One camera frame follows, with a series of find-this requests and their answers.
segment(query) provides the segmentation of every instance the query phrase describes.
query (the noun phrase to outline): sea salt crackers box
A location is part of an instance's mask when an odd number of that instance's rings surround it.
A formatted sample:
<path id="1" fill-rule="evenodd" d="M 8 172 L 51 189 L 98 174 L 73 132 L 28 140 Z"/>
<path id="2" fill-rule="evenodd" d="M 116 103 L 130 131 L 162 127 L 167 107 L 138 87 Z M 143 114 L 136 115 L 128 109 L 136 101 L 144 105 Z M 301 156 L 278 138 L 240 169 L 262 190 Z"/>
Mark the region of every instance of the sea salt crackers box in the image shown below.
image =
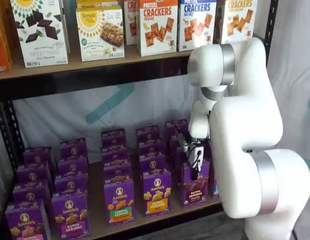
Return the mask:
<path id="1" fill-rule="evenodd" d="M 178 51 L 213 43 L 216 0 L 181 0 L 178 6 Z"/>
<path id="2" fill-rule="evenodd" d="M 171 182 L 168 168 L 143 173 L 143 207 L 146 218 L 170 212 Z"/>
<path id="3" fill-rule="evenodd" d="M 124 57 L 120 6 L 78 8 L 76 19 L 83 62 Z"/>
<path id="4" fill-rule="evenodd" d="M 253 36 L 257 0 L 217 0 L 214 41 L 243 41 Z"/>
<path id="5" fill-rule="evenodd" d="M 178 0 L 136 0 L 137 49 L 149 56 L 176 52 Z"/>
<path id="6" fill-rule="evenodd" d="M 59 0 L 11 0 L 26 68 L 67 64 L 68 55 Z"/>
<path id="7" fill-rule="evenodd" d="M 105 175 L 104 199 L 110 227 L 135 220 L 134 182 L 130 174 Z"/>
<path id="8" fill-rule="evenodd" d="M 43 200 L 10 203 L 5 217 L 13 240 L 50 240 Z"/>

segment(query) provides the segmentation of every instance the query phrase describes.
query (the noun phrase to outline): pretzel crackers box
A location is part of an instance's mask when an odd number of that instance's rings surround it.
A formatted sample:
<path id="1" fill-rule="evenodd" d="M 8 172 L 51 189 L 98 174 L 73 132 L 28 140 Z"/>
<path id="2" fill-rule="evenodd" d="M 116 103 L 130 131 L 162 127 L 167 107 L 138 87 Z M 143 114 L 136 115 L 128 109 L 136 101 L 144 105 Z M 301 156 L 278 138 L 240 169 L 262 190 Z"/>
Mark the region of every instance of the pretzel crackers box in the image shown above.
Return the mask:
<path id="1" fill-rule="evenodd" d="M 5 217 L 13 240 L 50 240 L 43 200 L 10 203 Z"/>
<path id="2" fill-rule="evenodd" d="M 78 8 L 76 18 L 83 62 L 124 57 L 120 6 Z"/>
<path id="3" fill-rule="evenodd" d="M 214 41 L 243 41 L 253 36 L 257 0 L 217 0 Z"/>
<path id="4" fill-rule="evenodd" d="M 91 234 L 89 210 L 84 193 L 75 190 L 55 193 L 51 203 L 61 239 L 79 239 Z"/>
<path id="5" fill-rule="evenodd" d="M 216 0 L 181 0 L 178 6 L 178 51 L 213 43 Z"/>
<path id="6" fill-rule="evenodd" d="M 130 174 L 105 175 L 104 199 L 110 227 L 135 220 L 134 182 Z"/>
<path id="7" fill-rule="evenodd" d="M 136 0 L 137 49 L 149 56 L 176 52 L 178 0 Z"/>

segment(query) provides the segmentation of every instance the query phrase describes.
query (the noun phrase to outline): chocolate image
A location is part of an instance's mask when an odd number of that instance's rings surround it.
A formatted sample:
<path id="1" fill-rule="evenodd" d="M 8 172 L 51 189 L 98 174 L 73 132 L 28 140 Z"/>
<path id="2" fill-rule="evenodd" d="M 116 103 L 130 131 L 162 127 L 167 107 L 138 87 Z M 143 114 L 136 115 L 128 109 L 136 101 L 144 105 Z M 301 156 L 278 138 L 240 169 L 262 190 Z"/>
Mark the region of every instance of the chocolate image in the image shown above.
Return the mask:
<path id="1" fill-rule="evenodd" d="M 46 32 L 46 36 L 48 38 L 51 39 L 55 39 L 58 40 L 59 38 L 57 37 L 57 32 L 56 32 L 56 28 L 53 26 L 44 26 L 45 27 L 45 32 Z"/>
<path id="2" fill-rule="evenodd" d="M 39 12 L 39 11 L 34 11 L 34 10 L 33 10 L 33 17 L 34 17 L 35 21 L 38 22 L 38 23 L 39 23 L 41 20 L 44 19 L 43 13 L 41 13 L 41 12 Z"/>
<path id="3" fill-rule="evenodd" d="M 34 42 L 39 36 L 36 33 L 33 33 L 28 36 L 26 43 Z"/>

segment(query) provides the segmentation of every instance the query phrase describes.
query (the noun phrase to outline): cheddar crackers box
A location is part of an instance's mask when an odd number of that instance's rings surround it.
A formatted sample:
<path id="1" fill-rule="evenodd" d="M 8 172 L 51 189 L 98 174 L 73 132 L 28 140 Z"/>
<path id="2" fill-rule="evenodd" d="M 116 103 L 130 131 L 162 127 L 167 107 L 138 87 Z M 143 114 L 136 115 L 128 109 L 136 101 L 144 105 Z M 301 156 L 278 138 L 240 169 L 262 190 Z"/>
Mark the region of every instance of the cheddar crackers box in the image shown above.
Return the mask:
<path id="1" fill-rule="evenodd" d="M 146 218 L 170 212 L 171 182 L 168 168 L 143 173 L 143 206 Z"/>
<path id="2" fill-rule="evenodd" d="M 135 220 L 134 182 L 130 174 L 105 175 L 104 199 L 110 227 Z"/>
<path id="3" fill-rule="evenodd" d="M 137 49 L 150 56 L 176 52 L 178 0 L 136 0 Z"/>
<path id="4" fill-rule="evenodd" d="M 60 239 L 79 239 L 91 234 L 86 195 L 75 190 L 55 193 L 51 200 Z"/>
<path id="5" fill-rule="evenodd" d="M 181 0 L 178 6 L 178 51 L 213 43 L 216 0 Z"/>
<path id="6" fill-rule="evenodd" d="M 243 41 L 253 36 L 257 0 L 217 0 L 214 41 Z"/>
<path id="7" fill-rule="evenodd" d="M 5 217 L 13 240 L 50 240 L 43 200 L 10 203 Z"/>

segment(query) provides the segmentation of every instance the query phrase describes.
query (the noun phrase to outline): purple box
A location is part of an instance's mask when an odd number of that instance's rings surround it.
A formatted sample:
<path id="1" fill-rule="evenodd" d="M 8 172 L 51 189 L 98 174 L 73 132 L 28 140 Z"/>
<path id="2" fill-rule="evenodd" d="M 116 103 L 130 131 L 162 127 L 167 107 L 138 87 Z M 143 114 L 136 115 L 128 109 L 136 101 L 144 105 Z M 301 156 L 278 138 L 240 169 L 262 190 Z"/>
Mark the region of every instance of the purple box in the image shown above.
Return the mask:
<path id="1" fill-rule="evenodd" d="M 136 130 L 136 136 L 138 143 L 152 139 L 160 139 L 160 128 L 157 124 L 153 126 L 139 128 Z"/>
<path id="2" fill-rule="evenodd" d="M 85 193 L 75 190 L 54 193 L 51 203 L 61 239 L 79 239 L 91 234 Z"/>
<path id="3" fill-rule="evenodd" d="M 57 172 L 55 158 L 51 147 L 27 148 L 23 153 L 24 164 L 41 164 L 48 162 L 49 169 L 54 175 Z"/>
<path id="4" fill-rule="evenodd" d="M 164 152 L 164 145 L 162 140 L 153 139 L 147 141 L 141 141 L 138 143 L 139 155 L 147 155 L 148 153 Z"/>
<path id="5" fill-rule="evenodd" d="M 58 173 L 60 175 L 67 174 L 69 172 L 79 172 L 87 174 L 89 172 L 89 165 L 87 158 L 84 156 L 71 156 L 66 159 L 62 159 L 57 163 Z"/>
<path id="6" fill-rule="evenodd" d="M 5 212 L 13 240 L 50 240 L 43 200 L 10 203 Z"/>
<path id="7" fill-rule="evenodd" d="M 152 171 L 154 169 L 164 169 L 167 167 L 166 156 L 160 151 L 140 155 L 139 166 L 142 173 Z"/>
<path id="8" fill-rule="evenodd" d="M 103 147 L 110 147 L 112 145 L 126 146 L 125 129 L 116 129 L 104 131 L 101 133 L 101 144 Z"/>
<path id="9" fill-rule="evenodd" d="M 104 163 L 114 159 L 127 158 L 128 154 L 128 149 L 124 145 L 113 145 L 101 148 L 101 159 Z"/>
<path id="10" fill-rule="evenodd" d="M 55 178 L 55 189 L 57 193 L 62 193 L 66 190 L 75 190 L 76 192 L 83 192 L 87 195 L 88 173 L 68 172 L 63 175 L 57 175 Z"/>
<path id="11" fill-rule="evenodd" d="M 170 212 L 171 172 L 168 168 L 144 172 L 142 176 L 145 218 Z"/>
<path id="12" fill-rule="evenodd" d="M 131 174 L 105 175 L 104 199 L 110 227 L 135 220 L 134 182 Z"/>
<path id="13" fill-rule="evenodd" d="M 29 181 L 35 182 L 46 179 L 50 192 L 52 193 L 54 191 L 52 176 L 47 162 L 43 162 L 41 164 L 31 163 L 28 165 L 20 165 L 16 170 L 16 175 L 19 183 Z"/>
<path id="14" fill-rule="evenodd" d="M 60 143 L 60 158 L 66 159 L 71 156 L 87 157 L 87 146 L 85 137 L 62 141 Z"/>

